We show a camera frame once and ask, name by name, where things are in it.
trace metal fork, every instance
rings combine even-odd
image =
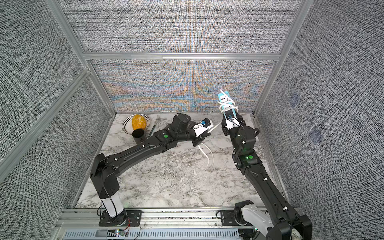
[[[157,115],[155,124],[153,125],[152,130],[151,130],[151,132],[149,133],[149,136],[148,136],[148,137],[150,137],[150,136],[152,135],[152,133],[154,133],[153,130],[155,129],[156,124],[159,122],[159,120],[160,120],[160,114]]]

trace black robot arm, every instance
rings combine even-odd
[[[224,113],[222,130],[229,135],[233,145],[232,159],[238,170],[251,182],[269,212],[273,227],[268,227],[266,238],[269,240],[289,240],[296,230],[304,240],[312,238],[312,223],[306,215],[300,215],[283,197],[268,176],[262,161],[253,149],[259,129],[245,124],[242,116],[236,113],[239,126],[228,129],[228,115]],[[249,220],[243,215],[243,207],[253,204],[251,201],[235,205],[235,219],[240,224]]]
[[[115,195],[119,190],[118,176],[139,162],[175,147],[179,141],[191,141],[193,146],[199,145],[210,135],[208,130],[212,127],[212,121],[207,118],[195,123],[188,115],[178,113],[171,124],[155,132],[144,142],[109,156],[97,155],[90,178],[108,212],[103,213],[106,220],[101,224],[118,225],[126,220],[124,208],[118,195]]]

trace white marble surface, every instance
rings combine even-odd
[[[123,132],[122,122],[131,114],[118,114],[105,140],[101,152],[106,156],[121,152],[135,145],[131,135]],[[156,131],[172,122],[175,114],[160,114]],[[214,125],[221,122],[222,115],[188,114],[193,121],[209,118]],[[157,114],[148,114],[151,126]],[[253,127],[249,114],[242,114],[246,124]],[[251,183],[236,169],[232,160],[232,144],[224,136],[221,126],[203,142],[214,153],[215,163],[207,170],[207,158],[191,142],[179,142],[177,147],[150,157],[127,170],[118,181],[119,195],[124,207],[227,207],[243,200],[251,200],[263,206]],[[209,151],[202,146],[212,162]],[[260,143],[255,151],[270,174]],[[88,179],[76,208],[97,208],[100,199]]]

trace gray fabric wall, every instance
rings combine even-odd
[[[119,112],[217,112],[219,89],[253,111],[269,77],[267,60],[92,60]]]
[[[0,2],[0,162],[82,71],[43,0]]]
[[[316,0],[258,116],[313,239],[384,237],[383,12]]]
[[[84,51],[280,52],[301,0],[59,0]]]
[[[83,70],[44,0],[0,3],[0,164]],[[49,239],[110,115],[89,79],[0,183],[0,239]]]
[[[50,238],[61,210],[76,197],[109,119],[86,79],[0,184],[0,239],[15,239],[15,231],[28,239]]]

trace red wire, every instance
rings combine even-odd
[[[123,231],[125,231],[125,230],[128,229],[128,232],[129,232],[129,225],[130,225],[130,224],[131,224],[131,222],[130,222],[130,220],[128,219],[128,226],[127,226]]]

